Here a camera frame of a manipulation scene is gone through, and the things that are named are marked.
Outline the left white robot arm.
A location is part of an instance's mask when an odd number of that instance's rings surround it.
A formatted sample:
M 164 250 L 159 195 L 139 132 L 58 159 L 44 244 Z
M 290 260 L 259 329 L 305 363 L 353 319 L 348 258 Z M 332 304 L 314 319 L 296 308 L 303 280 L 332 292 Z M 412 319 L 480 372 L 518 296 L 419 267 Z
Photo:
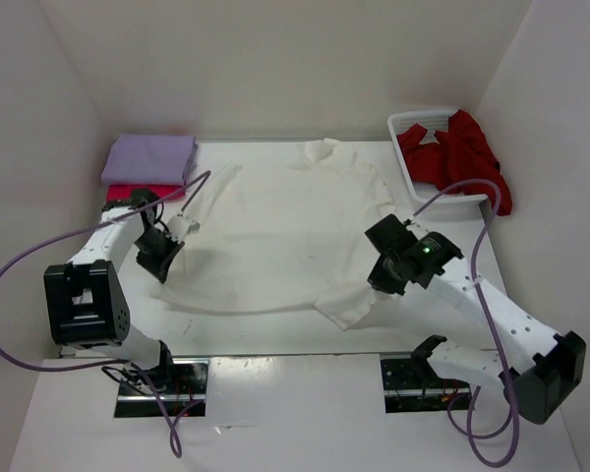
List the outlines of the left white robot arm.
M 184 380 L 184 374 L 163 341 L 132 326 L 118 270 L 137 248 L 138 266 L 165 282 L 185 238 L 200 225 L 178 212 L 159 228 L 158 207 L 156 193 L 147 189 L 105 203 L 101 226 L 66 263 L 49 266 L 43 283 L 55 344 L 132 362 L 142 369 L 142 382 L 162 393 Z

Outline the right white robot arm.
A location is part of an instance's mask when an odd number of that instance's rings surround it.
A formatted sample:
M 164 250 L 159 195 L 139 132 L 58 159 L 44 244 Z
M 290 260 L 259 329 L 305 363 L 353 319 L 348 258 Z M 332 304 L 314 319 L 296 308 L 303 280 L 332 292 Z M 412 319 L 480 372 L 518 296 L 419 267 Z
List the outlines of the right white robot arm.
M 517 413 L 542 425 L 580 385 L 586 343 L 574 331 L 560 334 L 525 312 L 480 274 L 440 232 L 390 214 L 365 233 L 379 257 L 368 281 L 377 291 L 402 296 L 410 285 L 443 300 L 480 329 L 496 334 L 492 353 L 433 334 L 411 353 L 411 374 L 422 386 L 440 379 L 502 392 Z

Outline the lavender t shirt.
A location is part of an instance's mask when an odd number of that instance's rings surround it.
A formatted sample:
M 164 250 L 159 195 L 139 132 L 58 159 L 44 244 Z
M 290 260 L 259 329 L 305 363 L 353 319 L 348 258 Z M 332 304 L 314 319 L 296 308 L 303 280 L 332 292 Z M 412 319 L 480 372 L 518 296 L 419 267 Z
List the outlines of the lavender t shirt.
M 181 186 L 197 148 L 193 135 L 120 135 L 108 153 L 101 182 Z

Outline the cream white t shirt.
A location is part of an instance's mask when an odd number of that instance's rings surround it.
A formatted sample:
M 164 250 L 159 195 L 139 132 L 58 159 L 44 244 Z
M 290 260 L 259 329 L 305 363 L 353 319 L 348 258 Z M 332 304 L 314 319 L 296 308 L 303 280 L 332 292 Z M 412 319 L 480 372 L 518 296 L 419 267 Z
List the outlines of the cream white t shirt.
M 230 164 L 183 210 L 200 228 L 155 294 L 210 314 L 310 307 L 349 328 L 381 298 L 365 233 L 394 208 L 375 166 L 337 140 L 306 143 L 293 164 Z

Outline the pink t shirt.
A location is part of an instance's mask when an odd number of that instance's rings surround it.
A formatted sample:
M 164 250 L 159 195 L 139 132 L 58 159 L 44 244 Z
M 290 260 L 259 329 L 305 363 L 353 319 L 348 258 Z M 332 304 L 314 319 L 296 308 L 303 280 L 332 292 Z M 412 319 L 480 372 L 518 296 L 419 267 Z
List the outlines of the pink t shirt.
M 108 187 L 105 200 L 107 202 L 126 200 L 134 195 L 147 195 L 152 201 L 172 195 L 171 200 L 176 201 L 180 200 L 185 193 L 181 191 L 180 185 L 113 184 Z

